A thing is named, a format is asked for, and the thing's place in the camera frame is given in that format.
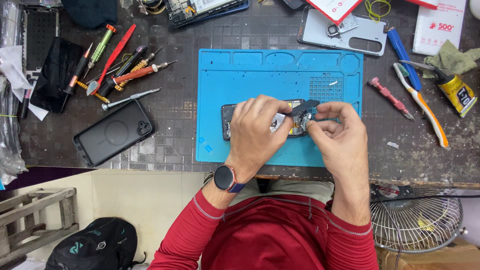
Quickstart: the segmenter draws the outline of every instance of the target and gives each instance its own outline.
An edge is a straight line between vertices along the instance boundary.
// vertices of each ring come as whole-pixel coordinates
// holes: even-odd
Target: man
[[[202,270],[378,269],[367,134],[350,104],[317,106],[316,119],[341,123],[307,123],[335,180],[331,205],[331,183],[279,180],[266,194],[254,181],[245,186],[285,143],[292,119],[286,117],[273,133],[269,127],[277,112],[291,110],[264,95],[237,105],[227,160],[172,224],[149,270],[194,270],[200,255]]]

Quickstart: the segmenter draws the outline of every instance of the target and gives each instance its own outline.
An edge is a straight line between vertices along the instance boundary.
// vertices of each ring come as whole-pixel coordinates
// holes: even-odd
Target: green screwdriver
[[[87,73],[95,66],[95,63],[100,60],[100,56],[102,56],[103,51],[105,51],[105,48],[107,47],[107,43],[112,37],[113,33],[115,33],[117,30],[111,26],[107,25],[107,32],[103,35],[102,41],[98,44],[96,47],[94,53],[92,54],[92,57],[90,58],[90,62],[88,62],[88,69],[85,72],[84,79],[87,77]]]

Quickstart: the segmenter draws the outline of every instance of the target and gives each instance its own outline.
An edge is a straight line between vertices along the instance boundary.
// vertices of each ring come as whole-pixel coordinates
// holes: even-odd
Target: smartwatch
[[[228,165],[221,165],[213,175],[213,181],[220,190],[228,193],[237,193],[243,189],[246,184],[240,184],[235,177],[235,171]]]

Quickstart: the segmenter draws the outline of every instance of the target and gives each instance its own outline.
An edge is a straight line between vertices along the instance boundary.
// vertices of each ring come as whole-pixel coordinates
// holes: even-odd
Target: blue watch strap
[[[228,191],[229,193],[238,193],[246,184],[235,183],[233,187]]]

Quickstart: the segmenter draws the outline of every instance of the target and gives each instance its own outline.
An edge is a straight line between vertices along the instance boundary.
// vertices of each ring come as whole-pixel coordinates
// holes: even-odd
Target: blue silicone repair mat
[[[343,50],[201,49],[198,55],[197,161],[224,162],[220,108],[259,94],[349,102],[361,114],[363,54]],[[310,136],[287,139],[267,162],[324,167]]]

